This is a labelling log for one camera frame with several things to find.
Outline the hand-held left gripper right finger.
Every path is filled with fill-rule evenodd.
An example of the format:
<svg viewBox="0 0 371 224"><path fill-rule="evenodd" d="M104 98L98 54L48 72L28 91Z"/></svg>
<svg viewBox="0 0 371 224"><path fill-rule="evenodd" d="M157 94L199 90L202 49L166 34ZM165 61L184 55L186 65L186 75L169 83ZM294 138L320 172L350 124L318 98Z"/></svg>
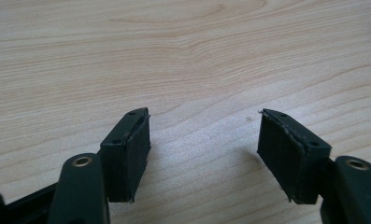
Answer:
<svg viewBox="0 0 371 224"><path fill-rule="evenodd" d="M257 153L289 200L314 204L331 146L287 114L266 108L261 114Z"/></svg>

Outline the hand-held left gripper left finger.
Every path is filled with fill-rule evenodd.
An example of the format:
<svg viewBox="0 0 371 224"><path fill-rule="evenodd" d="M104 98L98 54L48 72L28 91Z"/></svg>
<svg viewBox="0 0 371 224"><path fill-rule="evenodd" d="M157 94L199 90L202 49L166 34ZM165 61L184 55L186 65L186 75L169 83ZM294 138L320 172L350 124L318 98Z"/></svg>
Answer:
<svg viewBox="0 0 371 224"><path fill-rule="evenodd" d="M100 144L98 155L111 203L135 201L150 149L150 113L146 107L126 113Z"/></svg>

